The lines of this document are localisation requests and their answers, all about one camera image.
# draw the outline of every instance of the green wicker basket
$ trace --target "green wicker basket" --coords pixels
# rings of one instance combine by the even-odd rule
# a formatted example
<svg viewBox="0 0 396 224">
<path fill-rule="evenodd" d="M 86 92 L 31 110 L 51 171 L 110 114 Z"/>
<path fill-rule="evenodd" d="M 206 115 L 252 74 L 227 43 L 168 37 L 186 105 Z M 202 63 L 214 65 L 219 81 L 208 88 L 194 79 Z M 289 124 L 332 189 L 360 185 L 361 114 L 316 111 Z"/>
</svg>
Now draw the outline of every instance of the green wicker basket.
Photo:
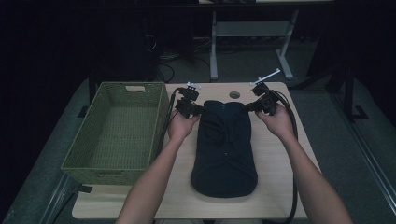
<svg viewBox="0 0 396 224">
<path fill-rule="evenodd" d="M 168 105 L 162 82 L 103 82 L 61 169 L 82 184 L 132 185 L 157 156 Z"/>
</svg>

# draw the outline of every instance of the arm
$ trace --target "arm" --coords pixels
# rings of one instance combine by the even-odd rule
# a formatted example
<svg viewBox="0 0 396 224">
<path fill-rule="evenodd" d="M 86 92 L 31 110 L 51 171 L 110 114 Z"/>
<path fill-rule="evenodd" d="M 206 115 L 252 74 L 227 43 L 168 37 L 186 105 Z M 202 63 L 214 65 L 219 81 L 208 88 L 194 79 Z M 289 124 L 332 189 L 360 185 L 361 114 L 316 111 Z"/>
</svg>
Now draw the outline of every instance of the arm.
<svg viewBox="0 0 396 224">
<path fill-rule="evenodd" d="M 288 152 L 297 189 L 309 220 L 312 223 L 352 223 L 337 192 L 295 138 L 286 108 L 278 105 L 273 116 L 262 112 L 256 112 L 256 115 L 280 139 Z"/>
<path fill-rule="evenodd" d="M 140 176 L 128 193 L 116 223 L 151 223 L 163 200 L 178 149 L 191 133 L 199 117 L 184 119 L 174 111 L 171 115 L 169 141 L 157 159 Z"/>
</svg>

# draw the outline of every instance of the left hand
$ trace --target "left hand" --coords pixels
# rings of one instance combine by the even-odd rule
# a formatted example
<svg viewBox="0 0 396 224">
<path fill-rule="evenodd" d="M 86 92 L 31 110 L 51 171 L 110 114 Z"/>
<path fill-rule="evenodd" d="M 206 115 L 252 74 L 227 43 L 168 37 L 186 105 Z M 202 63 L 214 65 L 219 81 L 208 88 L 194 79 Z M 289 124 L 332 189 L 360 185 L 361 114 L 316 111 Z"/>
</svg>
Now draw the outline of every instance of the left hand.
<svg viewBox="0 0 396 224">
<path fill-rule="evenodd" d="M 177 110 L 172 111 L 170 123 L 168 127 L 168 135 L 170 139 L 184 140 L 191 131 L 194 124 L 199 120 L 200 116 L 194 116 L 186 119 Z"/>
</svg>

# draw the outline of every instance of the black fabric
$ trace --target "black fabric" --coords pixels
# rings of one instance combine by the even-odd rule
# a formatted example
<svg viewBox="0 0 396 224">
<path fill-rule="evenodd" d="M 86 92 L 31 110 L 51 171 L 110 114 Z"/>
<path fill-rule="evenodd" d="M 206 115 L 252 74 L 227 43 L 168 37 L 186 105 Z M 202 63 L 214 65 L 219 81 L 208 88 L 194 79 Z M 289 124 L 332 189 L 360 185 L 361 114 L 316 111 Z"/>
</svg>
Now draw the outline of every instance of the black fabric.
<svg viewBox="0 0 396 224">
<path fill-rule="evenodd" d="M 249 195 L 257 185 L 251 150 L 251 123 L 244 105 L 206 101 L 201 116 L 191 184 L 216 198 Z"/>
</svg>

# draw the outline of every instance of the hand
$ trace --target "hand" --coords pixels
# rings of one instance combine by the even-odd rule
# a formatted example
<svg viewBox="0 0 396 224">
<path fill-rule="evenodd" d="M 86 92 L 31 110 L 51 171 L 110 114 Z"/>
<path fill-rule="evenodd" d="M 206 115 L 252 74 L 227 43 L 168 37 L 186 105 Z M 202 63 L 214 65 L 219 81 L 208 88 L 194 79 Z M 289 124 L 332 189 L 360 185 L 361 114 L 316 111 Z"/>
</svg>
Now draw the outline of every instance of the hand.
<svg viewBox="0 0 396 224">
<path fill-rule="evenodd" d="M 273 116 L 266 115 L 262 111 L 256 111 L 256 115 L 264 121 L 268 130 L 277 137 L 294 135 L 288 111 L 283 105 L 276 105 L 276 113 Z"/>
<path fill-rule="evenodd" d="M 168 127 L 168 135 L 170 139 L 184 140 L 191 131 L 194 124 L 199 120 L 199 116 L 190 119 L 184 118 L 177 110 L 172 111 L 171 121 Z"/>
</svg>

